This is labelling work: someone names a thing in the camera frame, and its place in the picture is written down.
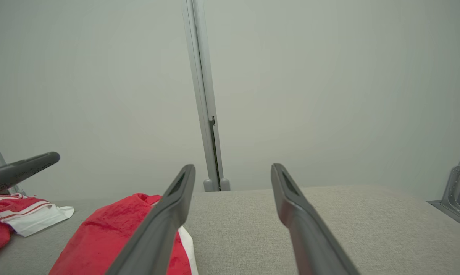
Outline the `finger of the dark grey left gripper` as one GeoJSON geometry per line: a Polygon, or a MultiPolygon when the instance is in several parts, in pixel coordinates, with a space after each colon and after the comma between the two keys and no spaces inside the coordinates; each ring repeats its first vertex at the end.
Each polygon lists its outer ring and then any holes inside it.
{"type": "Polygon", "coordinates": [[[0,167],[0,193],[51,167],[60,160],[57,152],[48,152],[0,167]]]}

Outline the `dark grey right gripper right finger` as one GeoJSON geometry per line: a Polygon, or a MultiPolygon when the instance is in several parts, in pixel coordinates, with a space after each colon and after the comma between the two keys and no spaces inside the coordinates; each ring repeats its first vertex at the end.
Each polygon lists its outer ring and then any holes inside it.
{"type": "Polygon", "coordinates": [[[299,275],[360,275],[284,165],[271,166],[276,210],[289,230],[299,275]]]}

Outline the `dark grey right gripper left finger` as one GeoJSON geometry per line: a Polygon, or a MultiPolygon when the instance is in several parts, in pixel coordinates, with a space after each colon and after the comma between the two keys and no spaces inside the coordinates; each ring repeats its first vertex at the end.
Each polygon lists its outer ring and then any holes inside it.
{"type": "Polygon", "coordinates": [[[186,164],[106,275],[166,275],[176,233],[188,217],[194,184],[195,166],[186,164]]]}

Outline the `red jersey with white sleeves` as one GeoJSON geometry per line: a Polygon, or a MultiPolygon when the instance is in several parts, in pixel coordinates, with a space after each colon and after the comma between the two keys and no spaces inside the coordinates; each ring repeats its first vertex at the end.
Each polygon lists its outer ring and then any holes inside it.
{"type": "Polygon", "coordinates": [[[59,207],[52,202],[20,193],[0,195],[0,249],[12,233],[28,237],[73,216],[72,206],[59,207]]]}

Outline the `red garment with white trim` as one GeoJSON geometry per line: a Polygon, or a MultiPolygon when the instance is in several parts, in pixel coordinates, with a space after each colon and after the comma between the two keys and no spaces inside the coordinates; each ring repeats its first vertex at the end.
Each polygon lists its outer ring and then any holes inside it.
{"type": "MultiPolygon", "coordinates": [[[[81,223],[49,275],[106,275],[150,210],[162,198],[134,194],[101,207],[81,223]]],[[[192,237],[181,226],[166,275],[198,275],[192,237]]]]}

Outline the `grey metal partition post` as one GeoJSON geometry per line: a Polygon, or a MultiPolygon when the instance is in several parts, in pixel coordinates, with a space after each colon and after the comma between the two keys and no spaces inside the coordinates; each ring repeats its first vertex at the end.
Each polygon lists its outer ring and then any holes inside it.
{"type": "Polygon", "coordinates": [[[207,163],[207,175],[203,178],[204,191],[230,191],[230,180],[225,178],[223,172],[203,0],[182,0],[182,6],[189,63],[207,163]]]}

